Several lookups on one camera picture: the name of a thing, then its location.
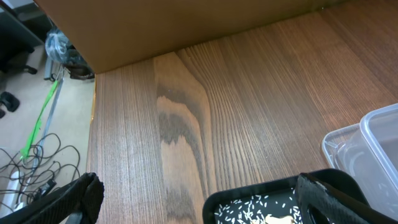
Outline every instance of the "gray floor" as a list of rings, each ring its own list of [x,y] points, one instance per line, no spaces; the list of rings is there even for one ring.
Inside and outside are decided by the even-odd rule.
[[[37,120],[44,99],[52,86],[52,82],[43,80],[45,52],[43,47],[36,48],[29,55],[27,64],[38,68],[36,75],[29,73],[2,74],[0,91],[8,91],[16,96],[21,105],[17,111],[8,112],[5,106],[1,108],[6,112],[0,119],[0,147],[12,156],[26,144],[27,138]],[[94,80],[72,80],[69,74],[65,75],[65,81],[60,92],[57,107],[53,114],[49,133],[56,133],[61,140],[61,146],[73,145],[80,152],[80,173],[86,171],[86,157],[88,147],[88,135],[90,129],[91,107],[93,103]],[[49,114],[52,100],[49,102],[42,117],[42,128],[38,139],[42,137],[45,122]],[[58,148],[58,142],[54,137],[45,140],[45,155],[52,154]],[[68,148],[54,157],[61,165],[77,162],[77,154],[72,148]],[[7,164],[9,159],[0,152],[0,167]],[[61,170],[55,181],[61,187],[72,179],[74,168],[66,167]],[[4,189],[8,180],[0,178],[0,189]]]

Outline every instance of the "black plastic tray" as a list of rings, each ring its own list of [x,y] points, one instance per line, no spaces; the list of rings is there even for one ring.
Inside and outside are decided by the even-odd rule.
[[[336,169],[324,169],[310,174],[357,201],[369,205],[358,184],[345,172]],[[239,213],[244,216],[243,211],[248,212],[249,204],[252,205],[250,211],[253,212],[253,217],[261,217],[261,215],[265,217],[268,214],[272,214],[273,217],[293,216],[292,212],[294,211],[291,209],[297,208],[294,195],[297,177],[296,175],[214,193],[208,197],[203,206],[203,222],[232,223],[234,219],[234,223],[239,224]],[[300,223],[299,217],[297,217],[296,222]]]

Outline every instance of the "wooden table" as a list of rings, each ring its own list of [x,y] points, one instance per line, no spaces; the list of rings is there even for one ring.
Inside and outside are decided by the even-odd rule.
[[[328,167],[328,132],[397,102],[396,15],[351,1],[97,75],[99,223],[201,223],[214,192]]]

